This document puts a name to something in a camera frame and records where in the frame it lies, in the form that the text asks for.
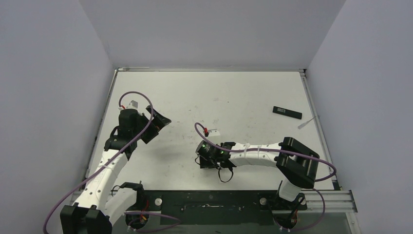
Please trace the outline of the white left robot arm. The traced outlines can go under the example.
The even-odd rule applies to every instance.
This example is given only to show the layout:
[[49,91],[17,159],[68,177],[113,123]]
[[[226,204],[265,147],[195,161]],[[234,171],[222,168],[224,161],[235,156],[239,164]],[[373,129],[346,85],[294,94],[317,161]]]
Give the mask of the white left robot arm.
[[125,182],[125,192],[109,199],[109,193],[121,170],[125,167],[137,142],[145,144],[154,139],[171,120],[152,107],[151,114],[138,112],[136,108],[121,109],[118,125],[106,140],[100,163],[73,205],[65,205],[60,212],[62,231],[65,234],[110,234],[113,224],[131,207],[139,210],[145,205],[143,186],[140,183]]

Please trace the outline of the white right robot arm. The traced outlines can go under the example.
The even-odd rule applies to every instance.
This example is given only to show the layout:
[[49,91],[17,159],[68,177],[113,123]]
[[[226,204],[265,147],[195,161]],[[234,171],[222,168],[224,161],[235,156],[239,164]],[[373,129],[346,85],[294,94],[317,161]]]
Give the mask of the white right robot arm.
[[215,167],[233,169],[252,165],[273,167],[285,176],[275,202],[281,209],[294,204],[302,189],[312,189],[316,182],[320,156],[292,137],[282,142],[267,145],[223,142],[212,145],[201,141],[195,153],[203,168]]

